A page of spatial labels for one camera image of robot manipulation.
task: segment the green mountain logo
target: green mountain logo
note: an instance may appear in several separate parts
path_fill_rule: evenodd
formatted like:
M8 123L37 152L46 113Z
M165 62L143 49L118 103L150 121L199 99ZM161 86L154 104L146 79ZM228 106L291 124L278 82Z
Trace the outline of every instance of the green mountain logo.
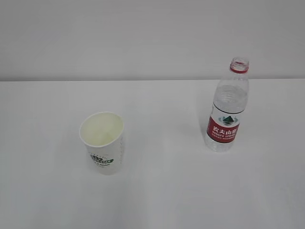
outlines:
M228 117L223 116L223 117L218 118L218 120L226 126L231 126L233 123L238 122L238 119L236 117L234 117L234 119L233 119L231 116L228 116Z

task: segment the red bottle label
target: red bottle label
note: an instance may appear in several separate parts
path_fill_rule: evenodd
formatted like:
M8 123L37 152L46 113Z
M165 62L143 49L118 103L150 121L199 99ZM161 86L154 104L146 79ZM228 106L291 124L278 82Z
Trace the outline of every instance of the red bottle label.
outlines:
M220 143L229 143L235 139L240 122L241 112L227 113L213 105L207 134Z

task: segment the red label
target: red label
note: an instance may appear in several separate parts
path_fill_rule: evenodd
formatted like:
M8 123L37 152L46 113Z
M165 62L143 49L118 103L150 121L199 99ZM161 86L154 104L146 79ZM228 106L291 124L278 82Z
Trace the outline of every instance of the red label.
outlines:
M216 142L229 143L235 139L238 125L234 127L224 127L218 125L212 117L210 117L209 125L207 128L207 134Z

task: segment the white wall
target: white wall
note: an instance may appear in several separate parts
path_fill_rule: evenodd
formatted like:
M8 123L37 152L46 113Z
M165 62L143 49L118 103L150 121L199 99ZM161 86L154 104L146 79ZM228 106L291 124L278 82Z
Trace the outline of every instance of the white wall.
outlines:
M1 0L0 80L305 78L304 0Z

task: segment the cup rim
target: cup rim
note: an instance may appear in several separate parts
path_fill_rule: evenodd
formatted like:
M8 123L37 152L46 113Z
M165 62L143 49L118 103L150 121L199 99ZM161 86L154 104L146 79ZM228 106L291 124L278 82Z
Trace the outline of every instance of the cup rim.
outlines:
M112 114L112 115L115 115L115 116L119 117L120 120L121 120L122 123L123 123L122 131L120 132L120 134L118 135L118 137L117 137L116 139L112 140L110 143L107 143L107 144L101 145L101 146L93 146L93 145L90 145L90 144L86 143L85 140L81 137L81 128L82 128L83 124L84 124L88 119L90 119L91 117L93 117L93 116L95 116L95 115L99 115L99 114L103 114L103 113ZM124 132L124 129L125 129L125 123L124 123L124 121L123 121L123 119L122 119L121 116L119 116L118 114L116 114L116 113L114 113L114 112L101 111L101 112L97 112L97 113L94 113L94 114L88 116L88 117L81 123L80 129L79 129L79 136L80 136L80 139L82 140L82 142L83 142L86 146L93 147L93 148L104 148L104 147L106 147L106 146L109 146L110 144L112 144L112 143L115 142L116 140L118 140L118 139L121 137L122 133Z

